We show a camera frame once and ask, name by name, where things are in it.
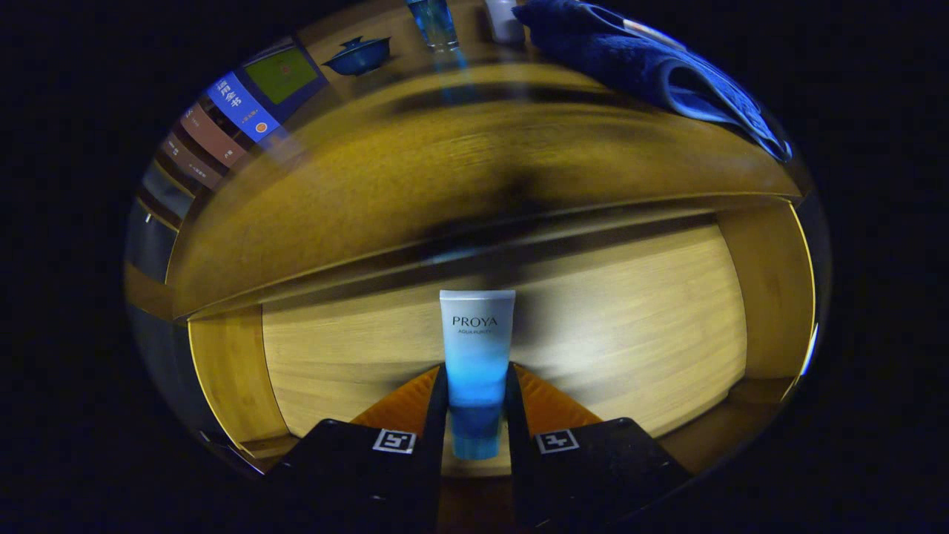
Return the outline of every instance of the wooden surface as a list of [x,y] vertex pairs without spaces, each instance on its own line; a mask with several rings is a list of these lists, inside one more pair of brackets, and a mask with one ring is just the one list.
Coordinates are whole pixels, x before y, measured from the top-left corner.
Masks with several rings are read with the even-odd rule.
[[[408,9],[391,16],[412,24]],[[371,36],[363,29],[326,45]],[[798,195],[774,159],[720,126],[615,94],[529,50],[477,41],[455,55],[400,52],[318,93],[285,130],[241,160],[179,236],[169,268],[177,315],[425,241],[460,220]]]
[[241,444],[250,456],[261,459],[273,456],[283,456],[290,452],[292,448],[300,442],[300,439],[290,434],[284,434],[275,438],[259,439],[255,441],[246,441]]
[[686,470],[699,474],[752,440],[777,411],[778,406],[773,404],[725,400],[658,441]]
[[[517,290],[512,360],[600,417],[629,416],[654,435],[693,419],[744,373],[741,292],[713,223],[657,232],[474,275],[415,273],[362,296],[265,304],[270,380],[290,432],[350,420],[442,361],[439,289]],[[443,473],[504,474],[508,462],[449,453]]]
[[172,290],[125,262],[125,300],[147,314],[159,319],[172,320]]
[[244,442],[287,435],[268,377],[259,306],[188,322],[197,380],[221,428]]
[[748,320],[747,376],[796,376],[814,326],[814,275],[800,222],[789,203],[717,217]]

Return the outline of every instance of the green book cover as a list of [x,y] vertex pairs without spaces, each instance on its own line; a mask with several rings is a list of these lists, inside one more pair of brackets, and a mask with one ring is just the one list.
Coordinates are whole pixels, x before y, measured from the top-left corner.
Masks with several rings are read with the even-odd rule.
[[318,77],[303,51],[296,47],[265,57],[244,70],[276,105]]

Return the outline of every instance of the black background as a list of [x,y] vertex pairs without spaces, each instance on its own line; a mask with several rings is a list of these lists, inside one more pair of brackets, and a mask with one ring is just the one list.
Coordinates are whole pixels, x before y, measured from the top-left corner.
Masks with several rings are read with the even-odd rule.
[[[6,158],[5,214],[9,411],[25,424],[7,433],[4,515],[16,531],[293,528],[304,516],[190,438],[149,382],[124,318],[123,225],[153,147],[195,95],[345,2],[134,4],[30,2],[5,15],[5,82],[28,115],[5,128],[22,145]],[[783,122],[818,183],[834,253],[826,337],[792,406],[642,519],[945,520],[945,13],[928,2],[603,4],[686,43]]]

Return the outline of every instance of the brown book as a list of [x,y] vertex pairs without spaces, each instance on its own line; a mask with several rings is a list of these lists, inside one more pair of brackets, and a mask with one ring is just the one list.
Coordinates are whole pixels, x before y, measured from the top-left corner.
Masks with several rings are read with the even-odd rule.
[[214,123],[200,105],[188,108],[181,117],[181,125],[201,147],[228,168],[247,153]]
[[211,189],[215,189],[221,181],[221,173],[212,169],[210,165],[189,150],[174,131],[170,132],[165,141],[161,143],[161,151],[167,154],[183,173]]

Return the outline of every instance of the blue glass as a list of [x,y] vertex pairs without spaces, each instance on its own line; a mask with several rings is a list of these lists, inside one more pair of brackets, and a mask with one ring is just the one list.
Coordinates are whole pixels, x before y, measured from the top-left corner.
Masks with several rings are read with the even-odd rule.
[[435,50],[457,48],[458,36],[445,0],[406,0],[425,44]]

